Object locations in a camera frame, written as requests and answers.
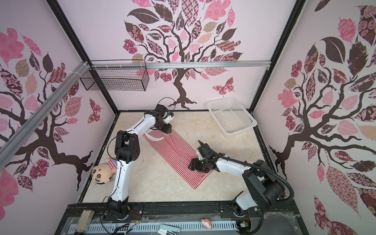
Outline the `red white striped tank top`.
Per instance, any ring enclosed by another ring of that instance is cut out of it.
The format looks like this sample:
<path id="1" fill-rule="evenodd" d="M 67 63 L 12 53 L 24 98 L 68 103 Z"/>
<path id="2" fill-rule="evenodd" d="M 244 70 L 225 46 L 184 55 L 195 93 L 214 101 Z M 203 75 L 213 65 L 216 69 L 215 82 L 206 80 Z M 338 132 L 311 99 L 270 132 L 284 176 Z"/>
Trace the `red white striped tank top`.
<path id="1" fill-rule="evenodd" d="M 197 152 L 175 131 L 166 134 L 160 130 L 144 133 L 144 138 L 173 170 L 194 190 L 210 175 L 189 169 Z"/>

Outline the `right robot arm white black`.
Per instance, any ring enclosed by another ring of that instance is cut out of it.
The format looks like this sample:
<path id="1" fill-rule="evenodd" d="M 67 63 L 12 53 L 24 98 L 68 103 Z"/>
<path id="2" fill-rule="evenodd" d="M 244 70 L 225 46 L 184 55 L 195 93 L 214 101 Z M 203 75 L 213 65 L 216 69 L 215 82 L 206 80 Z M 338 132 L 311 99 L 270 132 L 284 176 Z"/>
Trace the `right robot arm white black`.
<path id="1" fill-rule="evenodd" d="M 216 161 L 195 158 L 191 160 L 189 170 L 201 173 L 216 170 L 244 180 L 247 191 L 239 193 L 231 206 L 233 213 L 239 217 L 251 208 L 269 209 L 286 190 L 285 184 L 262 160 L 252 164 L 242 164 L 239 161 L 224 158 Z"/>

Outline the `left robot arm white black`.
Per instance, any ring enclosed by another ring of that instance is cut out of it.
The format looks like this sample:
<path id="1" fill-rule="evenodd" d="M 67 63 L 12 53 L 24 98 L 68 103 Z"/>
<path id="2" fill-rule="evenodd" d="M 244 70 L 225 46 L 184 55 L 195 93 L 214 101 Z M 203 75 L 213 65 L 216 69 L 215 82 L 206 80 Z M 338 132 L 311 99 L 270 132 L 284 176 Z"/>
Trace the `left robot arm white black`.
<path id="1" fill-rule="evenodd" d="M 141 153 L 139 137 L 152 127 L 169 134 L 172 129 L 169 122 L 173 118 L 174 114 L 165 109 L 146 111 L 136 124 L 117 133 L 115 143 L 117 172 L 113 191 L 106 202 L 108 215 L 118 220 L 124 220 L 129 216 L 131 212 L 128 206 L 128 184 L 134 162 Z"/>

